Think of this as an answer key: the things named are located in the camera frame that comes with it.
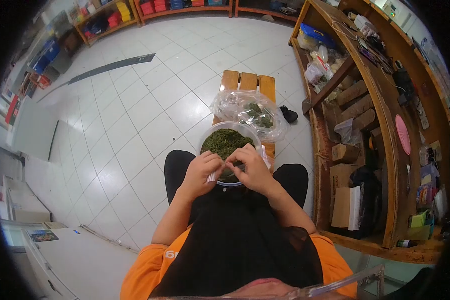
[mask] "bag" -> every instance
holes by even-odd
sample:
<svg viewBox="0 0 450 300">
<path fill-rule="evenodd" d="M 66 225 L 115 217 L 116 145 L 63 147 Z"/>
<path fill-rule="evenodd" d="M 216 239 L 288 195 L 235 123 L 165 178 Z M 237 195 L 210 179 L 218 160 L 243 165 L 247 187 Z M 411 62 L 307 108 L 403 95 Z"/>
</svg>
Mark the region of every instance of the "bag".
<svg viewBox="0 0 450 300">
<path fill-rule="evenodd" d="M 281 141 L 290 130 L 278 106 L 254 90 L 221 91 L 209 108 L 222 121 L 250 125 L 264 143 Z"/>
</svg>

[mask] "wooden bench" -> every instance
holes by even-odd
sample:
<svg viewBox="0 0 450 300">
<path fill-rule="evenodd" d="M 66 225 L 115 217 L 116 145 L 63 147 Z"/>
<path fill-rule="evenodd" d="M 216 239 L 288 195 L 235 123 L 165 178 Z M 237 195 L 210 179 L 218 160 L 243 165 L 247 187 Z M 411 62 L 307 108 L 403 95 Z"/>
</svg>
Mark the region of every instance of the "wooden bench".
<svg viewBox="0 0 450 300">
<path fill-rule="evenodd" d="M 222 82 L 219 91 L 223 90 L 258 90 L 271 101 L 275 102 L 275 78 L 265 75 L 257 75 L 252 73 L 239 73 L 237 71 L 223 71 Z M 213 125 L 220 123 L 217 116 L 213 117 Z M 265 152 L 272 159 L 275 158 L 275 144 L 263 143 Z M 270 167 L 270 172 L 274 172 L 274 165 Z"/>
</svg>

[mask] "white refrigerator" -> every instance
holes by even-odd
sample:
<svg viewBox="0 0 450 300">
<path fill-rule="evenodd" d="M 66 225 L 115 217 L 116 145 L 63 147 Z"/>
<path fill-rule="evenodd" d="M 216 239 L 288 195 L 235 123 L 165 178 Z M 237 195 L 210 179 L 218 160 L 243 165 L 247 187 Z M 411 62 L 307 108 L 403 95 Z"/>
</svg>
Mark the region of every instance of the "white refrigerator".
<svg viewBox="0 0 450 300">
<path fill-rule="evenodd" d="M 117 300 L 123 279 L 137 259 L 137 253 L 82 227 L 22 230 L 22 234 L 48 299 Z"/>
</svg>

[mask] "small bottle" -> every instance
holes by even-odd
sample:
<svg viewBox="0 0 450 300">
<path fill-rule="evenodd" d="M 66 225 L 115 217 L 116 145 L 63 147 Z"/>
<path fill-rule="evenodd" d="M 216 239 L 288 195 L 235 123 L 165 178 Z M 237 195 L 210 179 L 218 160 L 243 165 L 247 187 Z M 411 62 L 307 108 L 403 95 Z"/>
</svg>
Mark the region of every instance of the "small bottle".
<svg viewBox="0 0 450 300">
<path fill-rule="evenodd" d="M 397 247 L 401 247 L 401 248 L 410 248 L 413 246 L 417 246 L 418 244 L 411 239 L 399 239 L 397 241 Z"/>
</svg>

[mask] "pink round lid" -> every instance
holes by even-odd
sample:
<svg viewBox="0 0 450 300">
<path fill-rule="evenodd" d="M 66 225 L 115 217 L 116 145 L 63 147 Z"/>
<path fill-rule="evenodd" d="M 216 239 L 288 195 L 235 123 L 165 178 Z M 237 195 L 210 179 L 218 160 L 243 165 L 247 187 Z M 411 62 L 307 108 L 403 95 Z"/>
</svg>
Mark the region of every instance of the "pink round lid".
<svg viewBox="0 0 450 300">
<path fill-rule="evenodd" d="M 395 126 L 397 127 L 398 138 L 402 144 L 403 150 L 407 155 L 410 155 L 410 137 L 408 136 L 408 130 L 405 126 L 405 122 L 399 115 L 395 116 Z"/>
</svg>

